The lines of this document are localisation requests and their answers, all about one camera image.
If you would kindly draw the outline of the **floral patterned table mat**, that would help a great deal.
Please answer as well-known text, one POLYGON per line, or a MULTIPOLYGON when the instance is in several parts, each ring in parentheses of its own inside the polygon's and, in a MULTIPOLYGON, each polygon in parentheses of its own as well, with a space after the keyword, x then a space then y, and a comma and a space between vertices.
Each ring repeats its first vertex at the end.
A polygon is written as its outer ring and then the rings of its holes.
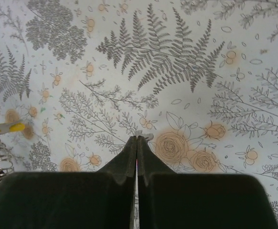
POLYGON ((278 0, 0 0, 14 122, 0 183, 96 172, 142 130, 175 173, 255 177, 278 223, 278 0))

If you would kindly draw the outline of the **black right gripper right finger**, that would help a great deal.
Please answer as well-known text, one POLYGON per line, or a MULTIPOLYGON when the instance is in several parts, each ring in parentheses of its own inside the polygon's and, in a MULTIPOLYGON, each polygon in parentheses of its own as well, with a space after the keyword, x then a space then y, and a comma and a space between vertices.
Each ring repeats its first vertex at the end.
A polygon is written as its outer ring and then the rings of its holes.
POLYGON ((178 174, 137 138, 142 229, 277 229, 260 182, 250 175, 178 174))

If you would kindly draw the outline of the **yellow-capped key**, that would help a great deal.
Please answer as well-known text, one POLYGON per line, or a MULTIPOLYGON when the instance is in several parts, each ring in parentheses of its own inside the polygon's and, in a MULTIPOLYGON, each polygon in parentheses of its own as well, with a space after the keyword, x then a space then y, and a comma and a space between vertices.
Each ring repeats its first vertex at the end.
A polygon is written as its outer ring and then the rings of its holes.
POLYGON ((2 123, 0 124, 0 135, 11 133, 11 132, 19 132, 25 129, 25 124, 21 122, 14 123, 2 123))

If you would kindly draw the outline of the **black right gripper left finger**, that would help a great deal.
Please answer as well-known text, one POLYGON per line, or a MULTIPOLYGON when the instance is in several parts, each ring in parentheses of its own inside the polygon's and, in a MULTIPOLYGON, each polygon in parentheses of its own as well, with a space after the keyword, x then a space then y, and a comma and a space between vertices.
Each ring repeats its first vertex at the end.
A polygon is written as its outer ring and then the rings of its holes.
POLYGON ((0 183, 0 229, 131 229, 137 139, 96 172, 16 172, 0 183))

